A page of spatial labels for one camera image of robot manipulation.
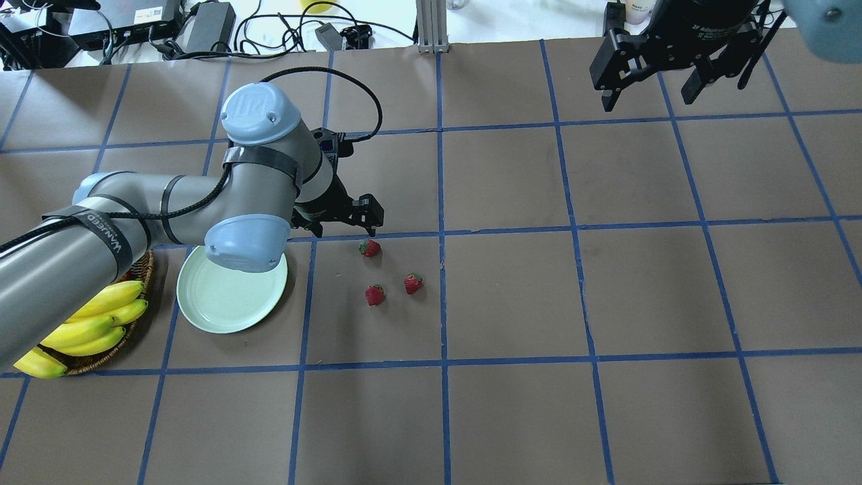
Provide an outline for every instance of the green plate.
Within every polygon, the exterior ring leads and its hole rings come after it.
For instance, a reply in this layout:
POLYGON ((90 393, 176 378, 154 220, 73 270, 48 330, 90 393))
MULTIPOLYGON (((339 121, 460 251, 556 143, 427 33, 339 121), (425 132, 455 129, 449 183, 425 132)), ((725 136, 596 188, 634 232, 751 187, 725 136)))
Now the green plate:
POLYGON ((179 270, 177 302, 197 328, 232 333, 262 320, 281 299, 286 284, 284 255, 266 273, 243 273, 215 264, 198 246, 179 270))

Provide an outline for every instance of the light blue joint cap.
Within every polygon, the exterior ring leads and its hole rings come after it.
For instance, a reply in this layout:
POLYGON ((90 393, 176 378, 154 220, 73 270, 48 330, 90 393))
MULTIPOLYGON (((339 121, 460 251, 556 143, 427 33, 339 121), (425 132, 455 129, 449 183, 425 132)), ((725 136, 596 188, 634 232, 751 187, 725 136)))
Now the light blue joint cap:
POLYGON ((93 191, 93 187, 98 185, 99 182, 105 180, 110 175, 114 173, 122 172, 122 170, 115 170, 114 172, 101 172, 94 173, 92 175, 88 175, 86 179, 81 180, 81 185, 78 186, 78 189, 72 195, 72 204, 75 205, 78 202, 88 198, 90 196, 90 192, 93 191))
POLYGON ((299 109, 270 83, 253 83, 234 91, 220 116, 228 138, 245 146, 275 142, 302 120, 299 109))
POLYGON ((862 2, 784 0, 784 7, 817 57, 831 62, 862 62, 862 2))
POLYGON ((209 228, 203 237, 207 258, 246 273, 265 273, 278 266, 290 225, 269 214, 231 217, 209 228))

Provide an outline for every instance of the bunch of bananas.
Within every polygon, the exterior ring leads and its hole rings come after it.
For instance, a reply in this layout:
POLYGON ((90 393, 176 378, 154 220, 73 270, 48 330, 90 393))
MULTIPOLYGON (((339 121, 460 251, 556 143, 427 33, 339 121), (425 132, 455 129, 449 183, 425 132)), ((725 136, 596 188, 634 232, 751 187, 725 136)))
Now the bunch of bananas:
MULTIPOLYGON (((105 287, 82 306, 41 344, 68 356, 92 356, 109 350, 125 335, 123 325, 134 322, 147 309, 138 299, 144 290, 140 280, 127 280, 105 287)), ((15 363, 25 374, 50 379, 66 373, 66 366, 36 347, 15 363)))

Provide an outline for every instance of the blue tape grid line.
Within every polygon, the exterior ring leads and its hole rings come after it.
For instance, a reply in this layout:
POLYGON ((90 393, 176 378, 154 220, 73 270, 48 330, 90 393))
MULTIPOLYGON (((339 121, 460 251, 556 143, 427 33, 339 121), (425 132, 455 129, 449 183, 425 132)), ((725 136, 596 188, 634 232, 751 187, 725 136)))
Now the blue tape grid line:
MULTIPOLYGON (((862 220, 862 216, 841 216, 840 220, 856 221, 862 220)), ((722 219, 706 221, 708 226, 723 225, 756 225, 756 224, 800 224, 800 223, 828 223, 832 222, 829 216, 822 217, 782 217, 775 219, 722 219)), ((618 224, 577 224, 578 231, 584 230, 628 230, 628 229, 655 229, 668 227, 700 227, 700 221, 671 221, 665 223, 618 223, 618 224)), ((483 234, 531 234, 536 232, 567 232, 572 230, 571 226, 537 226, 537 227, 514 227, 479 230, 446 230, 446 236, 478 236, 483 234)), ((376 239, 404 239, 409 237, 437 237, 438 232, 381 232, 376 239)), ((344 236, 324 236, 320 239, 314 237, 292 237, 288 243, 310 243, 312 241, 362 241, 368 236, 352 234, 344 236)))
POLYGON ((602 397, 602 383, 598 372, 598 360, 596 358, 596 343, 593 341, 592 332, 590 331, 590 316, 587 311, 587 301, 584 293, 584 265, 581 260, 581 245, 578 237, 578 223, 575 218, 574 205, 572 203, 572 188, 569 185, 569 173, 565 164, 565 148, 563 145, 563 135, 560 129, 559 110, 557 107, 557 95, 553 89, 553 76, 551 75, 551 65, 547 58, 547 48, 545 41, 539 41, 541 48, 541 57, 545 65, 545 77, 547 78, 547 89, 551 97, 551 109, 553 111, 554 131, 557 136, 557 151, 559 153, 559 169, 563 178, 563 191, 565 193, 565 207, 569 212, 570 227, 568 230, 572 233, 572 246, 574 249, 575 267, 578 270, 578 292, 581 299, 581 309, 584 316, 584 332, 587 339, 587 350, 590 352, 590 363, 592 366, 593 391, 596 395, 596 411, 598 417, 599 434, 602 438, 602 453, 604 455, 605 474, 608 478, 608 483, 613 485, 614 481, 614 465, 610 455, 610 441, 608 438, 608 424, 604 412, 604 399, 602 397))
MULTIPOLYGON (((747 358, 762 357, 798 357, 798 356, 853 356, 862 354, 862 347, 826 347, 811 349, 768 349, 742 350, 747 358)), ((666 354, 608 354, 596 356, 528 356, 528 357, 492 357, 447 359, 449 367, 464 366, 494 366, 494 365, 525 365, 548 363, 590 363, 598 362, 650 362, 650 361, 690 361, 708 359, 736 359, 739 356, 735 350, 719 352, 677 352, 666 354)), ((442 360, 422 361, 382 361, 382 362, 340 362, 306 364, 308 372, 329 372, 336 370, 361 370, 385 368, 434 368, 441 367, 442 360)), ((89 376, 117 377, 123 375, 212 375, 212 374, 259 374, 269 372, 298 372, 298 364, 288 365, 258 365, 242 367, 201 367, 201 368, 109 368, 88 372, 89 376)), ((25 379, 23 372, 4 372, 0 379, 25 379)))
POLYGON ((305 286, 305 313, 303 314, 303 340, 299 352, 299 365, 297 366, 297 397, 293 408, 293 428, 290 435, 290 461, 288 464, 287 482, 293 485, 297 478, 297 453, 299 450, 299 419, 303 413, 303 391, 305 389, 305 371, 308 366, 309 355, 309 328, 311 326, 311 295, 315 285, 315 264, 317 261, 317 241, 311 243, 311 255, 309 257, 309 277, 305 286))
MULTIPOLYGON (((331 89, 331 79, 328 79, 328 86, 331 89)), ((794 117, 808 116, 826 116, 826 115, 847 115, 847 114, 862 114, 862 110, 823 110, 823 111, 796 111, 791 112, 794 117)), ((691 117, 678 117, 677 121, 696 121, 696 120, 715 120, 715 119, 744 119, 744 118, 763 118, 763 117, 786 117, 787 113, 749 113, 738 115, 700 115, 691 117)), ((328 120, 328 113, 325 113, 324 121, 328 120)), ((606 120, 573 120, 560 121, 559 126, 585 126, 594 124, 624 124, 624 123, 656 123, 669 122, 669 117, 649 117, 649 118, 619 118, 606 120)), ((475 125, 475 126, 441 126, 433 128, 419 129, 382 129, 378 135, 412 135, 417 133, 437 133, 449 131, 487 131, 494 129, 528 129, 528 128, 551 128, 556 126, 554 122, 545 123, 512 123, 512 124, 491 124, 491 125, 475 125)), ((371 133, 370 131, 352 131, 348 132, 348 136, 361 136, 371 133)), ((144 147, 170 147, 180 145, 203 145, 210 143, 210 139, 200 140, 179 140, 174 142, 138 142, 138 143, 115 143, 105 145, 81 145, 75 147, 53 147, 53 148, 15 148, 15 149, 0 149, 0 154, 38 154, 52 152, 72 152, 80 150, 94 149, 116 149, 116 148, 144 148, 144 147)), ((216 143, 226 143, 227 138, 216 138, 212 140, 216 143)))
MULTIPOLYGON (((739 346, 739 338, 736 335, 735 324, 733 321, 732 314, 730 313, 729 303, 727 301, 727 295, 723 288, 723 281, 721 279, 720 269, 718 268, 718 261, 715 258, 714 249, 712 248, 711 238, 709 237, 709 226, 714 225, 733 225, 733 224, 792 224, 792 223, 823 223, 823 222, 834 222, 836 229, 839 231, 840 238, 842 243, 844 244, 845 250, 847 252, 848 258, 853 265, 853 270, 859 279, 860 285, 862 285, 862 274, 859 271, 859 265, 856 259, 853 256, 853 252, 850 249, 849 243, 846 239, 846 235, 844 234, 843 229, 841 228, 840 221, 841 220, 862 220, 862 215, 849 215, 849 216, 838 216, 834 210, 834 207, 831 204, 831 201, 828 198, 825 186, 823 185, 819 174, 816 171, 815 164, 810 156, 809 151, 805 147, 802 136, 796 126, 794 117, 806 117, 806 116, 824 116, 824 115, 846 115, 846 114, 859 114, 862 113, 862 110, 816 110, 816 111, 798 111, 793 112, 790 110, 789 105, 784 98, 784 94, 781 91, 781 88, 778 84, 778 79, 769 64, 768 59, 764 59, 767 69, 770 72, 773 83, 776 86, 778 91, 778 95, 781 98, 784 112, 782 113, 754 113, 754 114, 741 114, 741 115, 715 115, 715 116, 694 116, 694 117, 675 117, 672 113, 672 107, 670 105, 670 100, 667 95, 667 91, 664 85, 663 80, 659 76, 659 82, 662 87, 663 94, 665 96, 665 103, 667 104, 669 113, 671 114, 669 117, 651 117, 651 118, 630 118, 630 119, 613 119, 613 120, 585 120, 585 121, 569 121, 569 122, 561 122, 559 120, 559 112, 556 106, 555 95, 553 92, 553 80, 550 74, 550 66, 547 60, 547 51, 545 47, 545 42, 541 41, 541 50, 543 61, 545 63, 548 89, 551 94, 551 102, 554 114, 553 123, 520 123, 520 124, 500 124, 500 125, 480 125, 480 126, 460 126, 460 127, 444 127, 442 120, 442 82, 441 82, 441 74, 440 74, 440 55, 436 55, 437 62, 437 110, 438 110, 438 123, 435 128, 429 129, 393 129, 393 130, 383 130, 380 132, 380 135, 399 135, 399 134, 409 134, 409 133, 437 133, 438 134, 438 184, 439 184, 439 204, 440 204, 440 230, 438 232, 413 232, 413 233, 392 233, 392 234, 381 234, 379 238, 398 238, 398 237, 425 237, 425 236, 437 236, 440 238, 440 262, 441 262, 441 272, 440 272, 440 288, 441 288, 441 340, 442 340, 442 348, 441 348, 441 359, 439 361, 399 361, 399 362, 348 362, 348 363, 336 363, 336 364, 316 364, 316 365, 306 365, 305 357, 307 353, 307 343, 308 343, 308 331, 309 331, 309 315, 310 315, 310 301, 311 301, 311 289, 313 283, 313 273, 315 266, 315 253, 316 253, 316 240, 314 238, 295 238, 291 240, 292 242, 312 242, 312 256, 311 256, 311 264, 309 267, 309 282, 306 293, 306 314, 303 320, 303 344, 301 351, 301 363, 299 365, 278 365, 278 366, 250 366, 250 367, 219 367, 219 368, 168 368, 167 363, 169 360, 170 348, 172 345, 173 333, 176 328, 176 319, 178 315, 178 307, 174 306, 171 327, 169 330, 168 339, 166 342, 166 350, 163 357, 162 367, 159 369, 108 369, 102 370, 92 373, 93 375, 101 375, 101 376, 112 376, 112 375, 158 375, 159 376, 159 385, 157 387, 157 393, 155 397, 155 402, 153 403, 153 413, 151 417, 151 423, 147 434, 147 442, 145 445, 145 452, 141 461, 141 471, 139 474, 139 483, 143 483, 144 475, 146 473, 147 459, 149 455, 149 450, 152 445, 153 433, 156 424, 156 419, 158 417, 159 403, 161 392, 164 386, 164 379, 166 375, 205 375, 205 374, 234 374, 234 373, 257 373, 257 372, 298 372, 301 377, 299 378, 299 383, 297 384, 297 407, 295 411, 295 420, 294 420, 294 428, 293 428, 293 437, 292 437, 292 446, 291 446, 291 454, 290 454, 290 483, 293 483, 295 480, 295 470, 296 470, 296 460, 297 460, 297 447, 298 447, 298 430, 299 430, 299 422, 301 415, 301 406, 302 406, 302 385, 304 381, 304 373, 306 371, 330 371, 330 370, 345 370, 345 369, 361 369, 361 368, 415 368, 415 367, 441 367, 442 369, 442 378, 443 378, 443 420, 444 420, 444 461, 446 466, 446 483, 451 483, 451 454, 450 454, 450 446, 449 446, 449 424, 448 424, 448 372, 447 369, 449 366, 471 366, 471 365, 518 365, 518 364, 531 364, 531 363, 566 363, 566 362, 582 362, 587 363, 590 362, 594 368, 594 385, 596 386, 597 392, 597 408, 599 409, 599 419, 600 426, 602 427, 602 438, 603 438, 603 450, 605 453, 605 461, 606 468, 608 472, 609 482, 613 483, 613 470, 610 461, 609 454, 609 444, 607 441, 607 432, 604 429, 604 416, 603 416, 603 406, 601 405, 601 389, 598 380, 598 372, 597 372, 597 362, 643 362, 643 361, 655 361, 655 360, 685 360, 685 359, 715 359, 715 358, 737 358, 740 360, 740 368, 742 369, 744 380, 746 381, 746 390, 749 393, 749 400, 752 403, 755 421, 758 427, 759 437, 761 440, 761 444, 764 447, 765 458, 767 461, 767 468, 770 470, 771 479, 773 482, 778 481, 778 477, 775 473, 774 466, 771 462, 771 456, 768 450, 768 443, 765 440, 765 434, 763 432, 763 426, 759 420, 759 414, 757 413, 757 404, 753 397, 753 389, 751 387, 750 378, 747 374, 745 358, 757 358, 757 357, 778 357, 778 356, 816 356, 816 355, 847 355, 847 354, 862 354, 862 347, 848 347, 848 348, 825 348, 825 349, 798 349, 798 350, 742 350, 739 346), (681 136, 678 133, 677 121, 690 121, 690 120, 715 120, 715 119, 741 119, 741 118, 762 118, 762 117, 787 117, 790 121, 791 127, 794 130, 794 134, 796 135, 797 141, 800 144, 800 148, 803 151, 803 154, 806 158, 806 161, 809 164, 809 168, 812 172, 812 175, 815 177, 815 182, 818 185, 818 188, 821 190, 821 195, 824 197, 824 200, 829 209, 830 216, 828 217, 803 217, 803 218, 781 218, 781 219, 772 219, 772 220, 760 220, 760 219, 741 219, 741 220, 716 220, 716 221, 707 221, 703 215, 703 208, 700 206, 699 197, 696 195, 696 187, 694 186, 694 180, 690 173, 690 167, 688 167, 688 161, 685 157, 684 146, 682 144, 681 136), (578 225, 575 223, 574 210, 572 208, 571 202, 571 191, 568 185, 567 172, 565 170, 565 152, 562 145, 562 140, 560 136, 560 127, 561 126, 575 126, 575 125, 590 125, 590 124, 616 124, 616 123, 655 123, 655 122, 671 122, 674 127, 675 135, 678 139, 678 144, 681 150, 681 155, 684 158, 684 163, 686 165, 686 171, 690 178, 690 183, 692 186, 693 195, 696 198, 697 206, 698 206, 698 215, 701 220, 699 221, 671 221, 671 222, 660 222, 660 223, 631 223, 631 224, 585 224, 578 225), (552 227, 537 227, 537 228, 507 228, 507 229, 486 229, 486 230, 445 230, 444 219, 443 219, 443 154, 442 154, 442 134, 445 132, 457 132, 457 131, 474 131, 474 130, 491 130, 491 129, 530 129, 530 128, 550 128, 554 127, 558 137, 558 150, 560 156, 561 170, 563 171, 564 176, 564 185, 565 185, 565 195, 566 195, 566 203, 567 208, 570 214, 570 222, 571 226, 552 226, 552 227), (584 292, 583 292, 583 268, 581 266, 580 255, 579 255, 579 246, 578 246, 578 232, 580 230, 619 230, 619 229, 645 229, 645 228, 659 228, 659 227, 681 227, 681 226, 701 226, 703 227, 704 235, 708 241, 708 247, 710 248, 710 257, 713 260, 714 269, 716 271, 716 280, 719 283, 721 289, 722 300, 726 307, 726 312, 728 313, 728 323, 731 326, 731 331, 734 337, 734 347, 736 348, 733 352, 706 352, 706 353, 679 353, 679 354, 639 354, 639 355, 611 355, 611 356, 598 356, 595 354, 595 346, 592 342, 589 323, 587 320, 587 312, 585 307, 584 292), (446 293, 445 293, 445 267, 442 266, 442 263, 445 261, 445 237, 446 236, 466 236, 466 235, 477 235, 477 234, 508 234, 508 233, 526 233, 526 232, 552 232, 552 231, 571 231, 575 249, 575 258, 578 265, 578 280, 581 284, 581 297, 582 297, 582 305, 584 306, 584 320, 585 320, 585 329, 587 331, 588 336, 588 346, 590 347, 590 355, 588 356, 539 356, 539 357, 513 357, 513 358, 497 358, 497 359, 448 359, 447 357, 447 336, 446 336, 446 293)), ((329 66, 332 67, 334 63, 334 56, 330 53, 329 56, 329 66)), ((224 80, 222 81, 222 91, 219 98, 219 105, 223 102, 223 99, 226 94, 227 82, 228 82, 228 69, 230 67, 230 63, 226 65, 226 70, 224 74, 224 80)), ((203 140, 189 140, 189 141, 178 141, 178 142, 143 142, 143 143, 122 143, 122 144, 114 144, 109 145, 108 139, 110 136, 110 131, 113 128, 113 124, 116 120, 117 113, 119 111, 120 103, 122 101, 123 93, 126 89, 126 85, 128 83, 130 71, 132 66, 129 65, 127 67, 127 71, 125 74, 125 78, 122 82, 121 90, 118 95, 117 103, 115 105, 114 111, 109 121, 108 130, 105 134, 103 143, 101 145, 96 146, 81 146, 81 147, 61 147, 61 148, 25 148, 25 149, 13 149, 13 150, 2 150, 0 149, 0 154, 26 154, 26 153, 45 153, 45 152, 57 152, 57 151, 77 151, 77 150, 87 150, 87 149, 98 149, 100 150, 97 164, 94 169, 96 171, 101 164, 101 160, 103 157, 103 153, 106 149, 114 149, 114 148, 141 148, 141 147, 153 147, 153 146, 180 146, 180 145, 190 145, 190 144, 208 144, 208 152, 207 152, 207 160, 204 165, 203 172, 206 173, 206 170, 209 165, 209 159, 211 158, 211 152, 213 148, 213 144, 217 142, 226 142, 227 139, 216 138, 216 129, 218 124, 218 113, 216 113, 216 117, 213 123, 213 130, 210 133, 209 139, 203 140)), ((16 107, 13 110, 12 116, 9 120, 9 123, 3 132, 3 138, 0 139, 0 148, 6 142, 9 133, 11 131, 11 127, 13 122, 16 119, 17 113, 21 108, 23 99, 25 94, 28 91, 30 83, 32 81, 34 74, 31 72, 28 76, 28 79, 22 89, 21 96, 19 97, 16 107)), ((326 126, 328 121, 328 100, 331 91, 331 75, 328 76, 327 89, 326 89, 326 104, 324 108, 324 126, 326 126)), ((360 135, 362 133, 358 132, 351 135, 360 135)), ((364 236, 325 236, 323 241, 336 241, 336 240, 360 240, 364 239, 364 236)), ((11 440, 12 433, 15 428, 15 423, 18 417, 18 414, 21 410, 21 406, 27 392, 28 384, 30 382, 30 378, 25 376, 22 373, 2 373, 0 374, 0 378, 5 379, 21 379, 22 380, 22 390, 19 394, 19 398, 16 404, 16 409, 13 413, 13 417, 9 423, 9 428, 6 433, 5 440, 3 442, 2 451, 0 451, 0 466, 3 464, 3 460, 5 458, 6 452, 9 447, 9 441, 11 440)))
MULTIPOLYGON (((329 52, 327 67, 332 69, 335 64, 335 52, 329 52)), ((329 99, 332 96, 332 74, 326 78, 326 94, 323 98, 322 127, 329 125, 329 99)), ((305 391, 305 370, 308 367, 309 329, 311 327, 311 301, 315 285, 315 266, 317 263, 317 240, 311 238, 311 253, 309 255, 309 276, 305 287, 305 312, 303 314, 303 340, 299 350, 299 365, 297 366, 297 397, 293 408, 293 427, 290 434, 290 456, 288 458, 287 483, 293 485, 297 479, 297 456, 299 452, 300 419, 303 416, 303 394, 305 391)))
MULTIPOLYGON (((188 259, 191 254, 191 248, 185 251, 185 258, 188 259)), ((171 313, 171 326, 168 328, 167 340, 165 342, 165 353, 162 355, 162 364, 159 369, 159 383, 156 386, 156 395, 153 399, 153 411, 150 414, 150 424, 147 427, 147 441, 144 442, 144 452, 141 455, 141 468, 138 470, 138 485, 143 485, 144 479, 147 476, 147 464, 150 459, 150 450, 153 447, 153 435, 156 431, 156 421, 159 418, 159 408, 161 407, 162 391, 165 388, 165 377, 167 376, 168 362, 171 360, 171 347, 173 346, 173 335, 177 329, 177 316, 179 315, 179 301, 174 299, 173 311, 171 313)))
MULTIPOLYGON (((437 88, 437 128, 443 126, 443 71, 440 53, 434 53, 437 88)), ((437 131, 437 224, 440 239, 440 384, 443 412, 443 482, 452 485, 452 446, 449 428, 449 337, 446 302, 446 218, 443 190, 443 131, 437 131)))
POLYGON ((658 74, 659 78, 659 86, 661 87, 662 95, 665 98, 665 105, 667 106, 667 112, 671 116, 671 126, 673 127, 673 134, 677 139, 677 145, 679 147, 679 154, 682 157, 683 166, 685 167, 685 174, 689 180, 689 186, 691 188, 691 195, 695 200, 695 207, 697 208, 697 216, 700 219, 701 227, 703 230, 703 238, 706 240, 706 247, 709 252, 709 259, 712 261, 712 268, 715 272, 715 281, 718 284, 718 290, 721 294, 721 302, 724 305, 724 312, 728 319, 728 327, 730 329, 730 336, 734 341, 734 349, 736 351, 737 359, 740 364, 740 371, 742 373, 742 380, 745 384, 746 394, 748 394, 748 403, 752 409, 752 416, 754 419, 754 427, 757 429, 758 438, 760 440, 760 448, 763 451, 764 459, 766 462, 766 469, 769 471, 769 477, 772 483, 778 483, 778 474, 775 470, 775 463, 772 461, 772 453, 769 449, 769 442, 766 439, 766 432, 764 430, 763 421, 760 418, 760 411, 758 409, 757 398, 754 395, 754 388, 752 386, 751 376, 748 374, 748 366, 746 364, 746 358, 742 353, 742 344, 740 342, 740 336, 736 329, 736 322, 734 320, 733 312, 730 308, 730 300, 728 299, 727 288, 724 286, 724 278, 721 276, 721 268, 719 267, 718 257, 715 254, 715 246, 712 243, 712 236, 709 233, 709 224, 706 222, 706 216, 703 212, 703 205, 701 204, 700 196, 697 192, 697 185, 695 183, 694 174, 691 171, 691 165, 689 163, 689 157, 685 151, 685 145, 683 144, 683 137, 679 133, 679 126, 677 123, 677 119, 673 113, 673 106, 671 105, 671 98, 667 92, 667 86, 665 86, 665 79, 661 75, 658 74))
POLYGON ((12 413, 12 418, 9 420, 9 428, 6 430, 6 438, 3 439, 3 448, 0 450, 0 469, 3 467, 3 462, 6 460, 6 452, 9 451, 9 443, 12 441, 12 433, 15 432, 15 425, 18 422, 18 416, 21 414, 21 406, 24 404, 24 396, 27 394, 27 388, 30 386, 30 376, 25 375, 21 384, 21 392, 18 393, 18 401, 15 403, 15 411, 12 413))
POLYGON ((853 267, 853 272, 856 274, 856 281, 858 281, 859 285, 862 287, 862 272, 859 271, 859 263, 853 255, 853 249, 850 247, 850 242, 847 241, 847 235, 844 233, 844 228, 841 227, 838 213, 835 212, 832 200, 829 199, 829 194, 826 192, 826 186, 823 184, 823 179, 821 179, 820 174, 817 172, 814 159, 811 157, 808 147, 805 146, 805 141, 802 133, 799 131, 799 127, 796 126, 796 120, 793 117, 793 113, 790 111, 790 106, 787 104, 787 98, 784 97, 784 92, 781 90, 781 85, 778 83, 778 76, 775 75, 775 71, 772 69, 772 64, 769 62, 769 59, 765 54, 763 56, 763 63, 764 66, 766 66, 766 70, 769 71, 772 83, 775 85, 775 91, 778 92, 778 98, 781 100, 781 105, 784 107, 784 115, 787 117, 787 121, 790 122, 790 127, 793 129, 793 135, 799 143, 799 148, 803 151, 803 156, 805 157, 805 161, 808 163, 811 176, 814 177, 814 182, 817 184, 817 188, 823 196, 823 202, 826 203, 829 215, 832 217, 835 228, 838 230, 838 236, 841 238, 841 243, 844 245, 844 250, 847 252, 847 259, 850 260, 850 265, 853 267))
POLYGON ((227 62, 224 65, 224 77, 222 79, 222 89, 219 91, 218 102, 215 103, 215 119, 213 120, 213 128, 212 131, 209 132, 209 142, 207 143, 207 156, 203 162, 203 170, 201 170, 201 175, 206 176, 209 171, 209 164, 212 161, 213 156, 213 146, 216 144, 216 133, 218 132, 218 124, 221 118, 222 113, 222 104, 224 103, 224 96, 228 92, 228 79, 230 79, 230 66, 231 59, 228 58, 227 62))
POLYGON ((18 101, 15 103, 15 108, 9 116, 9 122, 6 124, 6 129, 3 131, 3 137, 0 137, 0 149, 6 144, 6 139, 9 138, 9 133, 12 131, 12 125, 15 123, 15 118, 18 117, 18 111, 21 110, 21 105, 24 103, 24 97, 27 96, 27 90, 30 89, 30 82, 33 81, 35 71, 30 71, 27 80, 24 82, 24 87, 21 88, 21 94, 18 95, 18 101))
POLYGON ((96 158, 96 164, 93 166, 93 173, 99 171, 99 167, 102 166, 102 158, 105 155, 105 149, 108 147, 108 139, 110 139, 110 133, 114 129, 114 122, 116 122, 116 115, 120 112, 120 104, 122 104, 122 96, 126 93, 126 86, 128 85, 128 78, 132 74, 132 66, 133 64, 129 64, 126 66, 126 73, 122 78, 122 84, 120 85, 120 93, 116 97, 116 104, 114 104, 114 110, 111 112, 110 120, 108 121, 108 129, 105 130, 105 137, 102 139, 102 145, 99 146, 99 155, 96 158))

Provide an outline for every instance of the black strap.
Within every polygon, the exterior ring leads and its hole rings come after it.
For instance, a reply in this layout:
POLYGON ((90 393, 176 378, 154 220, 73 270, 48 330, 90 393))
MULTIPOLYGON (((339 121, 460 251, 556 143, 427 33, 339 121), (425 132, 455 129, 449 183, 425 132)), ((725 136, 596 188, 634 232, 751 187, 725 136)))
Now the black strap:
MULTIPOLYGON (((114 197, 113 195, 108 195, 107 193, 96 193, 96 194, 90 195, 90 197, 106 198, 107 200, 112 200, 112 201, 116 202, 117 204, 122 205, 129 212, 133 212, 133 213, 137 212, 137 210, 130 203, 126 202, 125 200, 123 200, 119 197, 114 197)), ((147 247, 149 248, 153 244, 153 235, 150 233, 150 226, 148 226, 147 221, 145 221, 143 219, 138 219, 138 222, 141 223, 141 228, 144 230, 144 236, 147 237, 147 247)))
MULTIPOLYGON (((168 202, 170 202, 171 193, 173 192, 173 187, 183 177, 185 177, 185 175, 177 175, 176 177, 171 179, 170 182, 167 183, 167 187, 165 187, 165 191, 162 192, 162 200, 161 200, 161 206, 159 207, 159 214, 165 215, 169 212, 168 211, 168 202)), ((162 223, 162 229, 165 230, 165 234, 167 235, 167 238, 176 244, 182 244, 180 241, 177 240, 177 237, 174 236, 174 234, 173 234, 173 230, 171 229, 170 219, 165 217, 165 218, 161 219, 161 223, 162 223)))
POLYGON ((293 179, 297 195, 303 189, 303 166, 293 157, 268 147, 232 147, 224 154, 222 165, 229 163, 255 163, 275 168, 293 179))
POLYGON ((128 244, 128 239, 104 212, 94 211, 80 205, 70 205, 65 209, 45 214, 42 219, 69 217, 77 219, 90 232, 99 236, 105 246, 110 249, 116 262, 116 278, 119 278, 132 267, 132 248, 128 244))

